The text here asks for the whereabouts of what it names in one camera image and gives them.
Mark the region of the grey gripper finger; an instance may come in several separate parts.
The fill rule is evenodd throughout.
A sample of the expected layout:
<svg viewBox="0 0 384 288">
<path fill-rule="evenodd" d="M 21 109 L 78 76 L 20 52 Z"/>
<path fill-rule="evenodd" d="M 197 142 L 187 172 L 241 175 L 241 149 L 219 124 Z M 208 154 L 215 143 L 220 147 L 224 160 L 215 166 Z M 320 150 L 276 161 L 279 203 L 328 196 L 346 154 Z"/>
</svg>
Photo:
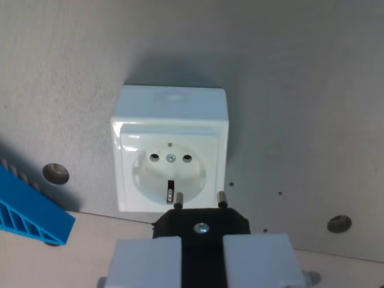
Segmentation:
<svg viewBox="0 0 384 288">
<path fill-rule="evenodd" d="M 228 287 L 306 287 L 287 234 L 223 237 Z"/>
<path fill-rule="evenodd" d="M 120 239 L 106 287 L 181 287 L 182 242 L 178 236 Z"/>
</svg>

